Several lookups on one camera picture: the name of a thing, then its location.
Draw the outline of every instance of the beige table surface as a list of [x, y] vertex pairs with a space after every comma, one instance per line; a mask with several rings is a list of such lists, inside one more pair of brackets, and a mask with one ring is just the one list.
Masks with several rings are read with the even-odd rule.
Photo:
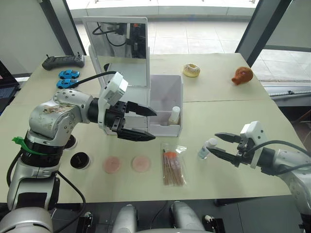
[[[33, 103], [12, 104], [0, 116], [0, 202], [6, 202], [8, 187], [5, 175], [19, 150], [19, 146], [11, 139], [14, 136], [25, 136], [32, 110]], [[158, 137], [149, 142], [121, 140], [116, 136], [105, 135], [97, 124], [78, 124], [72, 133], [77, 137], [78, 145], [64, 152], [60, 171], [82, 191], [87, 202], [243, 198], [290, 193], [281, 179], [262, 174], [259, 168], [253, 170], [243, 164], [236, 168], [213, 155], [206, 160], [197, 157], [204, 141], [215, 133], [239, 134], [244, 124], [254, 120], [262, 123], [268, 139], [285, 140], [302, 146], [291, 124], [272, 100], [187, 102], [184, 103], [183, 116], [184, 128], [180, 137]], [[161, 142], [188, 148], [183, 157], [186, 186], [163, 185]], [[237, 152], [237, 144], [219, 139], [218, 146], [230, 153]], [[93, 160], [86, 170], [76, 170], [69, 163], [71, 156], [80, 151], [86, 152]], [[104, 159], [111, 155], [118, 156], [122, 162], [116, 174], [107, 174], [102, 168]], [[150, 158], [149, 171], [137, 173], [131, 169], [131, 161], [138, 155]], [[59, 202], [80, 201], [72, 188], [61, 181]]]
[[[201, 67], [200, 76], [189, 78], [181, 74], [183, 64], [195, 63]], [[184, 54], [152, 55], [150, 58], [151, 74], [180, 74], [184, 81], [184, 102], [219, 101], [219, 100], [269, 100], [267, 92], [254, 77], [250, 82], [235, 86], [231, 81], [235, 70], [247, 66], [239, 53], [232, 54]], [[58, 74], [61, 70], [75, 69], [81, 72], [79, 80], [95, 75], [90, 57], [86, 56], [83, 68], [65, 67], [50, 71], [41, 65], [33, 72], [23, 89], [12, 104], [31, 104], [36, 107], [54, 95]], [[78, 90], [98, 96], [100, 85], [97, 79], [80, 85]]]

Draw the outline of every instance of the plastic bag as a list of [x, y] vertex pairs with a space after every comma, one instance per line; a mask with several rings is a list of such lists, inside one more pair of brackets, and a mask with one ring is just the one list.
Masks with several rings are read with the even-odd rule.
[[185, 165], [181, 155], [186, 149], [186, 147], [169, 143], [161, 144], [164, 185], [183, 186], [186, 184]]

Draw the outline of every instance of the white wall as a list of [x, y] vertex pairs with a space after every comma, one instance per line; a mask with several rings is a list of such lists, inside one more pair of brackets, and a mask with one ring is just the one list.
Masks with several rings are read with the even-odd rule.
[[311, 0], [292, 1], [267, 45], [311, 49]]
[[38, 0], [0, 0], [0, 60], [8, 70], [31, 73], [45, 54], [65, 55]]

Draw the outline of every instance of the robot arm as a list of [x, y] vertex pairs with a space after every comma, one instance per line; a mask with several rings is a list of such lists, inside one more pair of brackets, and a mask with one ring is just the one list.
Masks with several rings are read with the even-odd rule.
[[288, 186], [295, 204], [301, 214], [303, 224], [301, 228], [311, 232], [311, 158], [300, 151], [272, 150], [256, 146], [267, 142], [263, 128], [259, 121], [246, 124], [239, 135], [232, 133], [215, 134], [224, 141], [238, 143], [238, 153], [229, 154], [220, 148], [208, 148], [217, 157], [231, 162], [236, 167], [250, 164], [252, 168], [261, 167], [261, 171], [268, 175], [280, 177]]
[[28, 227], [40, 225], [51, 231], [49, 226], [40, 223], [42, 210], [54, 208], [58, 201], [60, 181], [56, 175], [59, 161], [76, 124], [96, 122], [100, 128], [109, 127], [119, 138], [127, 140], [155, 138], [145, 131], [123, 128], [124, 114], [129, 111], [142, 116], [156, 115], [151, 108], [119, 101], [127, 86], [123, 76], [116, 73], [101, 90], [98, 99], [74, 89], [59, 90], [50, 101], [33, 110], [25, 139], [13, 139], [21, 145], [21, 153], [12, 181], [8, 182], [7, 204], [11, 212], [1, 221], [0, 233], [23, 227], [26, 223]]

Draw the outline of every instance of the green zip tie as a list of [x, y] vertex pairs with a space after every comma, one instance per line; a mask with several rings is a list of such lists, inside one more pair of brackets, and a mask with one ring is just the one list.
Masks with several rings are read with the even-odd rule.
[[22, 147], [25, 151], [27, 151], [27, 152], [29, 152], [29, 153], [31, 153], [31, 154], [47, 155], [47, 154], [39, 153], [39, 152], [36, 152], [36, 151], [33, 151], [33, 150], [29, 149], [28, 146], [27, 146], [27, 145], [25, 144], [25, 142], [24, 142], [24, 138], [22, 138], [22, 137], [14, 137], [14, 138], [12, 139], [12, 141], [14, 141], [16, 144], [21, 145], [21, 147]]

